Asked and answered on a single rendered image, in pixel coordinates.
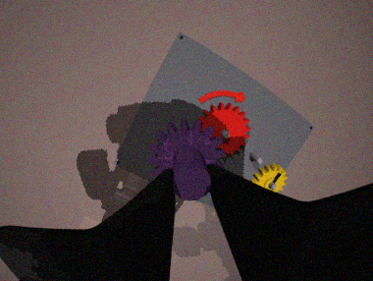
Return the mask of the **yellow gear with black stripe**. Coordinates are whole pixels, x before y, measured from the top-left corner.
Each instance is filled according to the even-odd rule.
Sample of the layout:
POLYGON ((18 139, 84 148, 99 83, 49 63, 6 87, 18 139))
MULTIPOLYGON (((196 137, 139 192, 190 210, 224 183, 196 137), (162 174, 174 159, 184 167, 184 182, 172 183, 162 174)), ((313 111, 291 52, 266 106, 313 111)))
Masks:
POLYGON ((277 189, 273 190, 273 192, 278 192, 282 190, 282 186, 285 185, 285 181, 287 179, 286 176, 286 169, 283 171, 281 165, 277 164, 265 164, 265 169, 259 167, 259 173, 254 172, 255 179, 251 179, 251 183, 261 185, 261 187, 270 190, 269 184, 274 183, 277 185, 277 189))

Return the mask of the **grey flat board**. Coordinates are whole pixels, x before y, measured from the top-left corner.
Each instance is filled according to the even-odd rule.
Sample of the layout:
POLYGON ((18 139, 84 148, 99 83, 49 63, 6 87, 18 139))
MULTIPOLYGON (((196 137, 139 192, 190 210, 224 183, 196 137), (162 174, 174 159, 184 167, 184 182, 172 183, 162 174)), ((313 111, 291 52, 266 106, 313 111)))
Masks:
POLYGON ((240 151, 235 149, 234 156, 227 153, 226 159, 217 157, 223 168, 247 181, 255 179, 254 172, 259 173, 259 167, 265 169, 265 164, 281 165, 283 171, 289 168, 314 129, 278 94, 201 42, 179 32, 140 102, 114 165, 151 183, 156 165, 148 164, 147 160, 155 152, 148 146, 159 143, 156 132, 167 136, 168 122, 181 129, 183 118, 193 129, 197 117, 205 117, 203 109, 210 113, 210 105, 218 109, 219 102, 225 108, 233 102, 233 109, 237 105, 239 112, 245 112, 243 118, 249 120, 249 140, 243 140, 240 151), (199 102, 202 94, 215 91, 243 92, 245 98, 235 102, 234 97, 214 96, 199 102))

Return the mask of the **dark purple gear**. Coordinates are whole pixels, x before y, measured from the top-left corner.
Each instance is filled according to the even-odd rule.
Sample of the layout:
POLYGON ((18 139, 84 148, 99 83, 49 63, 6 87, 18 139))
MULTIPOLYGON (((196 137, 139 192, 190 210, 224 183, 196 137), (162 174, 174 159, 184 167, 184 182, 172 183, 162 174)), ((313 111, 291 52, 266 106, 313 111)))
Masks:
POLYGON ((193 129, 189 127, 187 118, 182 120, 182 128, 176 129, 168 122, 168 135, 156 132, 159 143, 148 146, 154 155, 148 157, 147 163, 156 165, 154 177, 160 175, 166 168, 174 169, 174 190, 185 200, 199 200, 205 197, 211 188, 207 164, 217 164, 223 168, 217 157, 226 156, 221 137, 213 137, 213 126, 201 132, 201 121, 194 122, 193 129), (210 139, 211 138, 211 139, 210 139), (158 165, 159 164, 159 165, 158 165))

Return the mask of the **red gear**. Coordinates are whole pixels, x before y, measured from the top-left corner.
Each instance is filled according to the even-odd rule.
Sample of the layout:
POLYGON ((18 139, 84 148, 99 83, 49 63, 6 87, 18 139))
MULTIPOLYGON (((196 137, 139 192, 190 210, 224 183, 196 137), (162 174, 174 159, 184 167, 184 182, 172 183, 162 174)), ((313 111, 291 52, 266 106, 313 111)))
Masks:
MULTIPOLYGON (((249 137, 246 135, 246 132, 249 132, 250 127, 246 126, 247 118, 245 112, 239 112, 239 107, 235 105, 233 109, 233 102, 223 105, 223 102, 219 102, 218 109, 215 108, 213 104, 210 105, 211 112, 203 109, 203 114, 205 117, 197 117, 201 121, 201 132, 209 126, 213 126, 214 134, 213 137, 221 137, 222 130, 227 130, 230 133, 228 140, 222 138, 223 143, 219 144, 218 147, 225 149, 226 155, 230 153, 234 156, 234 151, 237 149, 240 151, 240 144, 245 144, 243 140, 249 140, 249 137), (239 112, 239 113, 238 113, 239 112)), ((210 138, 210 139, 211 139, 210 138)))

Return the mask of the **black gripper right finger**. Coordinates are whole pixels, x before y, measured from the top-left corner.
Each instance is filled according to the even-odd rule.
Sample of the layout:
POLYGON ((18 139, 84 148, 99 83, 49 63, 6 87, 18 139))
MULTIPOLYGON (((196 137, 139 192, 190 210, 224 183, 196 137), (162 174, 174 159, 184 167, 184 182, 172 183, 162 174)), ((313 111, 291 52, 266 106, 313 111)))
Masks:
POLYGON ((373 216, 373 183, 300 201, 207 164, 210 194, 242 281, 298 281, 324 237, 373 216))

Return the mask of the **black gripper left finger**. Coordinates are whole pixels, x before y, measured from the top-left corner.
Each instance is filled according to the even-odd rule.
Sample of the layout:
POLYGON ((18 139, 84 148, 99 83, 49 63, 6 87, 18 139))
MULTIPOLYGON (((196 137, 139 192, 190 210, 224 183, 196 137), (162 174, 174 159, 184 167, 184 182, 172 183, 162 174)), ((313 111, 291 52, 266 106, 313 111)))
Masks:
POLYGON ((90 229, 0 227, 0 258, 21 280, 170 281, 174 169, 90 229))

